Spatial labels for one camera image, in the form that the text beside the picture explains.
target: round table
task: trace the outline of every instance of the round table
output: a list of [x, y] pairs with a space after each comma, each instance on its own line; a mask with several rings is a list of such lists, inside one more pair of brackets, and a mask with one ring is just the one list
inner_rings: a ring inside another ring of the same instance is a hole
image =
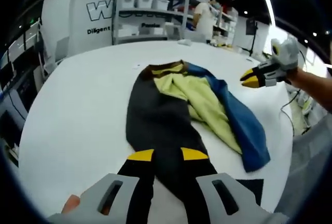
[[[147, 41], [92, 50], [64, 60], [35, 99], [23, 129], [19, 176], [28, 197], [48, 217], [71, 194], [80, 195], [107, 173], [117, 173], [134, 151], [126, 140], [127, 105], [133, 84], [148, 64], [184, 60], [208, 69], [263, 125], [271, 161], [246, 173], [241, 157], [203, 126], [200, 133], [216, 170], [235, 179], [264, 179], [261, 206], [274, 211], [286, 184], [292, 155], [292, 126], [280, 112], [288, 102], [284, 83], [250, 89], [241, 75], [258, 62], [193, 43]], [[287, 106], [285, 111], [291, 116]], [[158, 180], [149, 223], [186, 223], [180, 200]]]

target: white shirt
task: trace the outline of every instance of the white shirt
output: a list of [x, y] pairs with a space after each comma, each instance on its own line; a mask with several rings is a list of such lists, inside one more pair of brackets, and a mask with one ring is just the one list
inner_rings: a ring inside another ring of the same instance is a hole
[[216, 24], [216, 18], [212, 13], [214, 9], [209, 3], [200, 3], [196, 8], [194, 14], [200, 14], [196, 31], [203, 34], [207, 40], [212, 39], [213, 25]]

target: person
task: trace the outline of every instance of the person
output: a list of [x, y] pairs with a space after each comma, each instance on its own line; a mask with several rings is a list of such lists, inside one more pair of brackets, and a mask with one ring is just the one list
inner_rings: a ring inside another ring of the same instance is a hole
[[316, 76], [299, 67], [288, 72], [287, 79], [294, 87], [302, 89], [328, 112], [332, 113], [332, 79]]
[[216, 24], [216, 17], [221, 5], [216, 0], [208, 3], [199, 3], [193, 15], [193, 26], [196, 31], [203, 34], [206, 40], [211, 40], [213, 35], [213, 25]]

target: letter w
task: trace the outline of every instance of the letter w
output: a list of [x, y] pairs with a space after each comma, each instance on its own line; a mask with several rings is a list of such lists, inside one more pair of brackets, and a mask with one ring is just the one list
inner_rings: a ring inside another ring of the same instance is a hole
[[106, 2], [106, 0], [99, 1], [97, 6], [95, 3], [88, 3], [87, 10], [91, 21], [96, 21], [100, 19], [102, 15], [104, 19], [112, 17], [112, 0]]

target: blue fabric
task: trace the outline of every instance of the blue fabric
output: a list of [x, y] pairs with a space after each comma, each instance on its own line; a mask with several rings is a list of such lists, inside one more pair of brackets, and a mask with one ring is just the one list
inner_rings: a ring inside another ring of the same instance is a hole
[[205, 68], [188, 64], [188, 74], [205, 77], [219, 101], [223, 104], [233, 133], [242, 149], [242, 161], [246, 172], [256, 171], [270, 161], [263, 126], [253, 112], [236, 99], [224, 80], [218, 80]]

